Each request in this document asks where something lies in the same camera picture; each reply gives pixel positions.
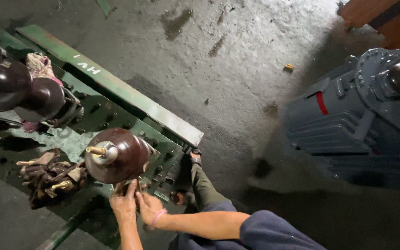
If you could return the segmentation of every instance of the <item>hand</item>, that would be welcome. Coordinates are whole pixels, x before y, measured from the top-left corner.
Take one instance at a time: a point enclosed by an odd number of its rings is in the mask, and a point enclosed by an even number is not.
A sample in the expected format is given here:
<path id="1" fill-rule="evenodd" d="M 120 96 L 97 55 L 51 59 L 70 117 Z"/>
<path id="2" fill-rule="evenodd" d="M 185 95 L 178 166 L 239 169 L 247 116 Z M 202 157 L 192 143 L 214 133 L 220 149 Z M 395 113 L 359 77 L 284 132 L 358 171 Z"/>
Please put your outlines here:
<path id="1" fill-rule="evenodd" d="M 155 214 L 163 209 L 161 201 L 148 193 L 136 192 L 138 204 L 140 205 L 141 219 L 147 225 L 151 225 Z"/>
<path id="2" fill-rule="evenodd" d="M 137 180 L 134 179 L 128 187 L 125 194 L 126 181 L 122 181 L 115 186 L 114 192 L 109 197 L 109 203 L 111 204 L 112 210 L 114 211 L 115 217 L 117 218 L 118 224 L 125 221 L 136 222 L 136 204 L 134 198 L 134 192 L 137 187 Z"/>

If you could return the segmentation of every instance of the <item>foot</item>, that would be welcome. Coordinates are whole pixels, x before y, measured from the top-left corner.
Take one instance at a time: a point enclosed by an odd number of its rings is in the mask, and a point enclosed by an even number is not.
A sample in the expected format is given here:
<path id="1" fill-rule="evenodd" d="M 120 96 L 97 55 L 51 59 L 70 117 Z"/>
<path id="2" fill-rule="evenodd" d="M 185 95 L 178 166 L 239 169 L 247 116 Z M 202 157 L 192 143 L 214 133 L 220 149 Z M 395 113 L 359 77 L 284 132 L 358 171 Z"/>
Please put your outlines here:
<path id="1" fill-rule="evenodd" d="M 174 191 L 171 192 L 170 194 L 170 198 L 172 200 L 172 202 L 174 202 L 174 204 L 176 205 L 188 205 L 189 202 L 189 197 L 192 195 L 192 193 L 188 193 L 185 191 Z"/>
<path id="2" fill-rule="evenodd" d="M 198 149 L 192 149 L 191 153 L 189 153 L 189 157 L 191 158 L 192 164 L 197 163 L 201 166 L 201 152 Z"/>

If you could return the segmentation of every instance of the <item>blue shirt sleeve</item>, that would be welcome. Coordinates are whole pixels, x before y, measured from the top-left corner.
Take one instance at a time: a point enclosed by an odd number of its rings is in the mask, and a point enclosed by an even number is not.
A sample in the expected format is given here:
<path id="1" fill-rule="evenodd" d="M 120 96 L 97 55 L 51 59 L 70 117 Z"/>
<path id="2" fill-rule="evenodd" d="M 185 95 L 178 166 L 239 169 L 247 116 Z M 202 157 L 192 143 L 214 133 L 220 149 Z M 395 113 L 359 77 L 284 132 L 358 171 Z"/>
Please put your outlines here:
<path id="1" fill-rule="evenodd" d="M 325 250 L 286 220 L 265 210 L 243 222 L 240 241 L 252 250 Z"/>

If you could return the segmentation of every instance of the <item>green pants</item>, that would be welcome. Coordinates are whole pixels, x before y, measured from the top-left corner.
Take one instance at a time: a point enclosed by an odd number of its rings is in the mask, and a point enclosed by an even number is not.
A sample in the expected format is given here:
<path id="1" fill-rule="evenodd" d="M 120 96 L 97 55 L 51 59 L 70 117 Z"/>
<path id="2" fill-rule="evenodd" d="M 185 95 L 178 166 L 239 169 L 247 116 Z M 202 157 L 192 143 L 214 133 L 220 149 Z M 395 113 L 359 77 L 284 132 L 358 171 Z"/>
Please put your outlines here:
<path id="1" fill-rule="evenodd" d="M 192 164 L 191 180 L 194 197 L 188 197 L 188 202 L 192 205 L 197 205 L 199 212 L 211 204 L 228 200 L 216 191 L 203 169 L 197 163 Z"/>

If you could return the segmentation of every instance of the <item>pink bracelet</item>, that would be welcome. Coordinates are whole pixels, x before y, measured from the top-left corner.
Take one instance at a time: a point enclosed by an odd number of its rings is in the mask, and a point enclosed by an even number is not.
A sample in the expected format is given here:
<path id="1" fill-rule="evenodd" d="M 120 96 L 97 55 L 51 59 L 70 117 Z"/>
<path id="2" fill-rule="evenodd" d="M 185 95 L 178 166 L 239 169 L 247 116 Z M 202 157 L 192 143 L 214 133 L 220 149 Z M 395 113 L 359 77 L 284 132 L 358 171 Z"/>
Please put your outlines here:
<path id="1" fill-rule="evenodd" d="M 150 230 L 154 230 L 155 229 L 155 226 L 157 225 L 157 221 L 160 219 L 160 217 L 163 215 L 163 214 L 165 214 L 165 213 L 168 213 L 168 211 L 166 210 L 166 208 L 163 208 L 162 210 L 160 210 L 160 211 L 158 211 L 156 214 L 155 214 L 155 217 L 154 217 L 154 219 L 152 220 L 152 224 L 149 226 L 149 229 Z"/>

